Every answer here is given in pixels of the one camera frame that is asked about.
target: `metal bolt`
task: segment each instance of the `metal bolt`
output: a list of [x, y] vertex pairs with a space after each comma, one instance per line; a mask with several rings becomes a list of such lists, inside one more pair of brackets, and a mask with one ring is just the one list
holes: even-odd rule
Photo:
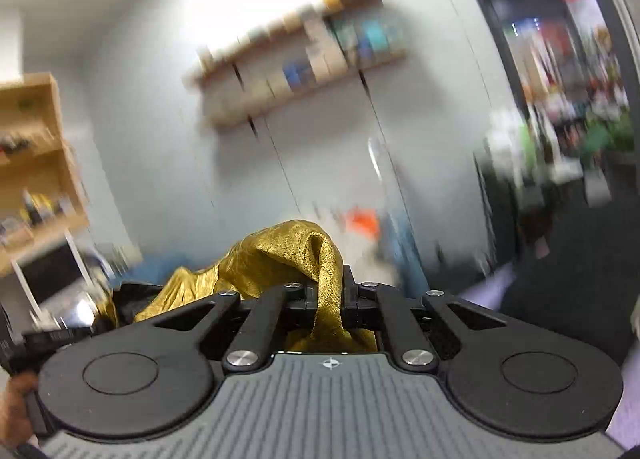
[[402, 355], [402, 361], [407, 365], [428, 365], [433, 362], [433, 355], [424, 349], [411, 349]]
[[231, 351], [226, 356], [226, 361], [236, 367], [248, 367], [258, 361], [258, 355], [253, 351]]

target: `wooden bookcase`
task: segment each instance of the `wooden bookcase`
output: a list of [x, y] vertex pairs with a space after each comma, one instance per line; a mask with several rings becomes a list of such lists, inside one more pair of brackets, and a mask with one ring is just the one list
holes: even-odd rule
[[50, 74], [25, 74], [18, 83], [0, 84], [0, 134], [27, 137], [31, 145], [12, 155], [0, 153], [0, 216], [17, 216], [22, 190], [55, 200], [68, 196], [75, 213], [57, 216], [34, 227], [23, 245], [0, 246], [0, 277], [12, 270], [12, 260], [88, 225], [79, 181], [62, 134], [58, 84]]

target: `finger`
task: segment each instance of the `finger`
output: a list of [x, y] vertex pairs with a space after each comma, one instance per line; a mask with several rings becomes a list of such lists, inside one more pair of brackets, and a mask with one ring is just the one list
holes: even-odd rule
[[13, 376], [6, 382], [7, 391], [14, 391], [20, 395], [35, 391], [38, 388], [38, 376], [31, 371]]

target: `gray plastic base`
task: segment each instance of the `gray plastic base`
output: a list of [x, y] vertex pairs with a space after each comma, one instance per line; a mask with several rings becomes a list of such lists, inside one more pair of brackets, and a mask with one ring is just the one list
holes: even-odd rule
[[462, 416], [436, 379], [402, 373], [385, 355], [278, 354], [266, 370], [227, 378], [212, 404], [170, 435], [101, 444], [59, 433], [44, 452], [52, 459], [609, 459], [622, 448], [602, 433], [549, 444], [492, 434]]

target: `gold fabric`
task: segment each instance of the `gold fabric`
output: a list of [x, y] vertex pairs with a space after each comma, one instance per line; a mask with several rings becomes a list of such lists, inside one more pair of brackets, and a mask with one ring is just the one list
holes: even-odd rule
[[247, 235], [209, 269], [174, 271], [136, 321], [161, 314], [224, 289], [242, 299], [257, 298], [273, 285], [299, 282], [306, 275], [318, 282], [318, 311], [313, 329], [291, 333], [287, 348], [309, 352], [375, 351], [371, 331], [346, 331], [340, 319], [342, 257], [320, 226], [290, 220]]

